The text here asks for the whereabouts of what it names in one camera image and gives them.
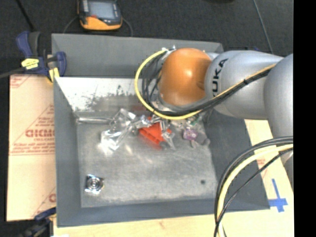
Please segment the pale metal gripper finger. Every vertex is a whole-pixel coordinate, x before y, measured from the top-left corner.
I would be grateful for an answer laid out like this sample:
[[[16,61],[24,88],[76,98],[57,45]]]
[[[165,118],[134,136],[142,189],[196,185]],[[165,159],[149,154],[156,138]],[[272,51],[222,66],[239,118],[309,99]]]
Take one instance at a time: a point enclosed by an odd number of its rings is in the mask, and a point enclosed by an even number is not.
[[[131,122],[131,129],[132,130],[139,130],[141,128],[150,127],[153,122],[149,119],[137,119]]]
[[[172,133],[172,130],[166,124],[161,124],[160,126],[163,139],[166,141],[171,149],[175,150],[176,148],[173,143],[174,134]]]

